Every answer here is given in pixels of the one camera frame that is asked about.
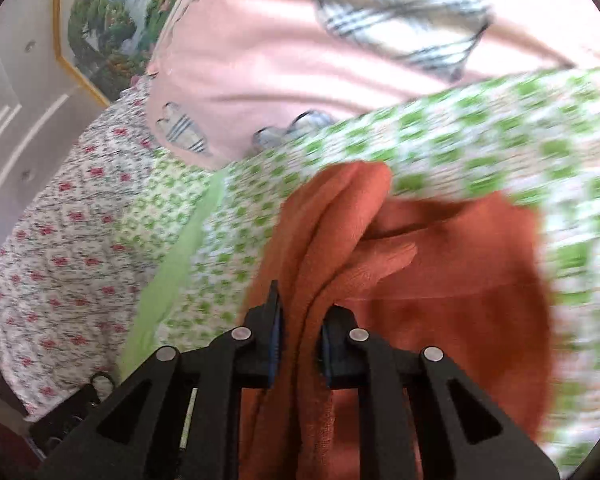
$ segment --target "orange fabric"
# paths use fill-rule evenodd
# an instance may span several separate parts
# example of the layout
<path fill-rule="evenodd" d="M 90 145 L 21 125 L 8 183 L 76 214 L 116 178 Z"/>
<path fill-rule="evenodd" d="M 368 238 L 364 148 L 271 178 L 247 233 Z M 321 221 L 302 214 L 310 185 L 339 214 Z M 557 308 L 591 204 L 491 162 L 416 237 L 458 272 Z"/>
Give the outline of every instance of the orange fabric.
<path fill-rule="evenodd" d="M 241 480 L 359 477 L 354 392 L 315 365 L 334 304 L 393 346 L 440 346 L 534 436 L 548 400 L 550 324 L 536 218 L 500 194 L 442 203 L 388 197 L 382 163 L 331 166 L 282 207 L 246 305 L 278 280 L 285 335 L 268 392 L 242 398 Z"/>

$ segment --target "gold border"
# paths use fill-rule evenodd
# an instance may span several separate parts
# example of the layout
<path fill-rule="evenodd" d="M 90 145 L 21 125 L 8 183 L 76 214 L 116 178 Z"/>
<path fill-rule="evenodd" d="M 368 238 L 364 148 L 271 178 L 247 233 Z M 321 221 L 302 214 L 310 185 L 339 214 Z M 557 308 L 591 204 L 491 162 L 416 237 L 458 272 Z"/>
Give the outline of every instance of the gold border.
<path fill-rule="evenodd" d="M 60 3 L 61 0 L 53 0 L 53 34 L 54 34 L 54 53 L 58 63 L 71 75 L 80 85 L 82 85 L 96 101 L 104 107 L 108 107 L 111 102 L 104 97 L 102 92 L 98 90 L 91 81 L 89 81 L 74 65 L 69 63 L 62 56 L 62 47 L 60 43 Z"/>

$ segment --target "pink fabric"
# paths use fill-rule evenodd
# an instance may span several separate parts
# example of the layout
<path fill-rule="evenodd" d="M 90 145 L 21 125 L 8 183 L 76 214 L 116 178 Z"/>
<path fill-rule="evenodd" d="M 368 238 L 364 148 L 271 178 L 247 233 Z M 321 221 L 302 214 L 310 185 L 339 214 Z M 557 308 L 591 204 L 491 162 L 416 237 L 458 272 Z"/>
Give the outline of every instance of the pink fabric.
<path fill-rule="evenodd" d="M 494 22 L 461 80 L 562 66 L 600 66 L 600 17 L 560 10 L 559 0 L 490 0 Z M 590 20 L 592 13 L 599 17 Z M 191 2 L 156 52 L 147 118 L 158 140 L 189 164 L 220 168 L 254 152 L 253 134 L 285 128 L 315 109 L 335 119 L 449 87 L 433 75 L 329 35 L 312 0 Z M 592 44 L 581 44 L 596 38 Z M 169 143 L 156 121 L 177 103 L 206 138 L 207 153 Z"/>

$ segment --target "red flower print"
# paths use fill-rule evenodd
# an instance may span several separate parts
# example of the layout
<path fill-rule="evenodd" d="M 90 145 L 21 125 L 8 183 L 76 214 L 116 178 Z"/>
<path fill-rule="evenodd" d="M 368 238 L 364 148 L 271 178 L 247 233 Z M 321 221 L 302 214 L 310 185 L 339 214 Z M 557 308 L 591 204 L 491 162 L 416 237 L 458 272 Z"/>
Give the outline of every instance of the red flower print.
<path fill-rule="evenodd" d="M 50 225 L 43 225 L 40 228 L 40 234 L 43 235 L 43 236 L 50 235 L 50 234 L 55 233 L 55 232 L 56 232 L 56 230 L 53 229 Z"/>
<path fill-rule="evenodd" d="M 71 211 L 67 216 L 74 222 L 84 221 L 84 213 L 82 211 Z"/>
<path fill-rule="evenodd" d="M 64 267 L 69 264 L 69 260 L 67 260 L 64 256 L 56 256 L 53 260 L 51 260 L 56 267 Z"/>
<path fill-rule="evenodd" d="M 51 386 L 45 386 L 44 388 L 40 388 L 40 393 L 45 397 L 55 397 L 56 392 L 53 390 Z"/>
<path fill-rule="evenodd" d="M 84 338 L 84 336 L 81 336 L 81 335 L 77 335 L 76 337 L 72 337 L 71 338 L 71 342 L 74 345 L 86 345 L 87 344 L 87 340 Z"/>

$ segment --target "black device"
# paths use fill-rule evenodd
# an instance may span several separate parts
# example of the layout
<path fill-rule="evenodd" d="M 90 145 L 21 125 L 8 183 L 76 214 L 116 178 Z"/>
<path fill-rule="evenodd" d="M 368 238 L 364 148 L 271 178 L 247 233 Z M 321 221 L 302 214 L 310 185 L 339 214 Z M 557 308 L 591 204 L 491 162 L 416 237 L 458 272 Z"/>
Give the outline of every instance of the black device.
<path fill-rule="evenodd" d="M 274 282 L 267 303 L 248 311 L 243 326 L 206 348 L 158 349 L 67 431 L 75 410 L 84 414 L 94 402 L 88 384 L 32 428 L 38 446 L 55 447 L 36 478 L 236 480 L 240 391 L 273 385 L 283 321 Z M 331 389 L 358 391 L 361 480 L 418 478 L 416 440 L 425 480 L 559 478 L 551 460 L 441 349 L 392 348 L 359 328 L 350 310 L 333 306 L 317 355 Z"/>

